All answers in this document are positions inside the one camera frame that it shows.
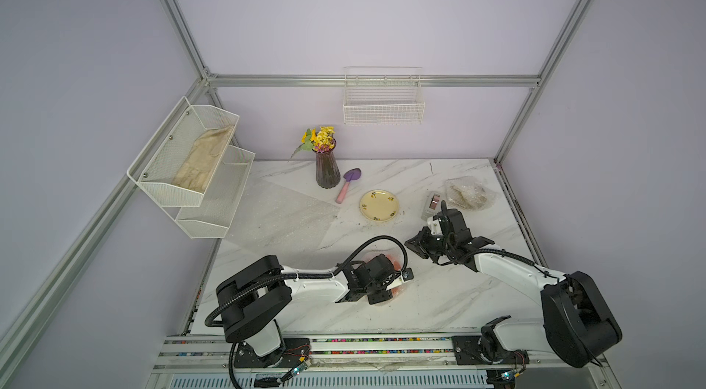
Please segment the orange dinner plate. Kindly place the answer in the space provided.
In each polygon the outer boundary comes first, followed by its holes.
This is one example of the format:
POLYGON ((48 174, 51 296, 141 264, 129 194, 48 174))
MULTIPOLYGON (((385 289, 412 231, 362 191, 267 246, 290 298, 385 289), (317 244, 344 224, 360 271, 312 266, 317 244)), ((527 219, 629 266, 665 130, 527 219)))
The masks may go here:
MULTIPOLYGON (((398 258, 395 258, 392 254, 386 254, 386 258, 390 260, 396 271, 402 269, 402 263, 398 258)), ((399 274, 387 287, 387 291, 391 293, 393 299, 395 299, 400 293, 402 293, 403 287, 406 285, 406 279, 403 278, 402 274, 399 274)))

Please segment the white tape dispenser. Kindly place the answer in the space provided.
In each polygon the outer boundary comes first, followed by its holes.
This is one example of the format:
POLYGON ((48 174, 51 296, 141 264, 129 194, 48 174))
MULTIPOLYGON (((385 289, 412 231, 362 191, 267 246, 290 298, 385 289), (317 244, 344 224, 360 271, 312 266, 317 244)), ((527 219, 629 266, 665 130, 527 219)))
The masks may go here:
POLYGON ((441 210, 442 195, 439 192, 430 192, 424 201, 421 218, 426 222, 441 210))

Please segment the yellow patterned dinner plate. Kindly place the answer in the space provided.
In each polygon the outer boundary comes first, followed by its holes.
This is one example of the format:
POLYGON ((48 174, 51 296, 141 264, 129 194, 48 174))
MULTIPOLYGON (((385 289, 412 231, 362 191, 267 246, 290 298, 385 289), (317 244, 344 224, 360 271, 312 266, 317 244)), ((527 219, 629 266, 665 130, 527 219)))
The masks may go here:
POLYGON ((486 188, 477 183, 452 184, 450 199, 460 208, 472 211, 483 210, 490 204, 486 188))

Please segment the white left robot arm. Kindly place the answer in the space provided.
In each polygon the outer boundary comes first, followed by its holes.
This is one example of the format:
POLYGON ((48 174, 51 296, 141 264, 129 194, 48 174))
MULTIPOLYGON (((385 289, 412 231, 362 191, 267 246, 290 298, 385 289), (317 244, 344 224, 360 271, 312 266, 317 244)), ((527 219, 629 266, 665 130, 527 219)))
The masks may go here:
POLYGON ((375 236, 345 260, 327 270, 286 267, 274 255, 264 256, 216 288, 217 306, 204 326, 221 328, 231 345, 226 369, 232 387, 237 354, 250 350, 265 367, 281 362, 289 352, 276 317, 294 301, 314 299, 327 304, 381 304, 395 289, 414 278, 404 245, 392 236, 375 236))

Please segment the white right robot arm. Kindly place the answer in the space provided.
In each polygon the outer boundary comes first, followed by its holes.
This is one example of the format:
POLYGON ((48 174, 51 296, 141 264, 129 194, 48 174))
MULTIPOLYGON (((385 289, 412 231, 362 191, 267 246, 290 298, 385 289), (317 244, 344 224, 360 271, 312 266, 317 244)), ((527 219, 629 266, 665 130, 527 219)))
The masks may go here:
POLYGON ((463 214, 445 204, 405 245, 436 265, 467 267, 503 282, 540 306, 539 318, 502 315, 482 326, 475 353, 485 363, 533 351, 582 368, 598 363, 601 354, 623 340, 617 319, 588 274, 551 270, 474 236, 463 214))

